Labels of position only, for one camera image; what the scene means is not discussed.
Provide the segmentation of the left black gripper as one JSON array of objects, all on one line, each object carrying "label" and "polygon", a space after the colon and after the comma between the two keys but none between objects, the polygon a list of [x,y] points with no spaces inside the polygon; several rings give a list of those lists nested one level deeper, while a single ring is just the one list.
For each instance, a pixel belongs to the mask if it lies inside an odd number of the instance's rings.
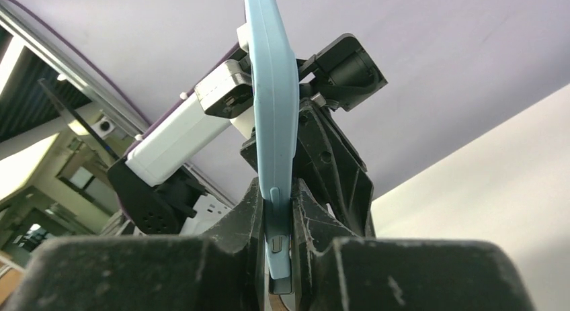
[{"label": "left black gripper", "polygon": [[[321,95],[333,111],[349,112],[388,84],[371,56],[351,33],[320,52],[298,60],[300,98]],[[300,102],[292,175],[302,179],[315,201],[329,204],[335,217],[358,236],[374,236],[370,213],[374,185],[358,152],[329,112],[309,100]]]}]

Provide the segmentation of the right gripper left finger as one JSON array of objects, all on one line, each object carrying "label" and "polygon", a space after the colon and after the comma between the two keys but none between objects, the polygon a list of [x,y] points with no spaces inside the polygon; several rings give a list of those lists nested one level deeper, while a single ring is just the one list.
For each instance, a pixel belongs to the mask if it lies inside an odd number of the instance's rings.
[{"label": "right gripper left finger", "polygon": [[263,310],[259,183],[197,236],[47,240],[4,310]]}]

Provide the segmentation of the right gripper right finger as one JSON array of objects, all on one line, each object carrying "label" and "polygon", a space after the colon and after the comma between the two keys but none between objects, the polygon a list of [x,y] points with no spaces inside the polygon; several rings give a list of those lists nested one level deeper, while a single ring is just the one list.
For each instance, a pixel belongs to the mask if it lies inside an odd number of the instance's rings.
[{"label": "right gripper right finger", "polygon": [[533,310],[510,258],[479,240],[356,235],[294,181],[297,310]]}]

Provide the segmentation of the blue case phone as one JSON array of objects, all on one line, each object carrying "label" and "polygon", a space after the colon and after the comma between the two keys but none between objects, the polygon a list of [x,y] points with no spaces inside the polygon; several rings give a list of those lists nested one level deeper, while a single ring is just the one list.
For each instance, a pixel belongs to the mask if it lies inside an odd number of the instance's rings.
[{"label": "blue case phone", "polygon": [[245,15],[270,292],[290,294],[292,164],[300,102],[298,69],[276,0],[245,0]]}]

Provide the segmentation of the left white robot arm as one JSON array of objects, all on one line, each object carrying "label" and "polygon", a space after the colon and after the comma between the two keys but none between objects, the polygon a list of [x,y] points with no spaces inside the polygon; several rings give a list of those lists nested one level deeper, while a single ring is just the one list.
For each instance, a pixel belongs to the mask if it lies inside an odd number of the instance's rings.
[{"label": "left white robot arm", "polygon": [[[372,182],[366,165],[331,117],[350,111],[387,81],[352,34],[343,34],[320,52],[297,62],[302,77],[293,175],[304,180],[320,204],[330,205],[358,234],[371,234],[368,221]],[[211,219],[196,203],[204,186],[184,163],[225,124],[243,123],[241,156],[257,167],[251,63],[235,48],[180,105],[136,142],[109,169],[108,178],[124,214],[144,234],[177,234],[187,219],[205,226]]]}]

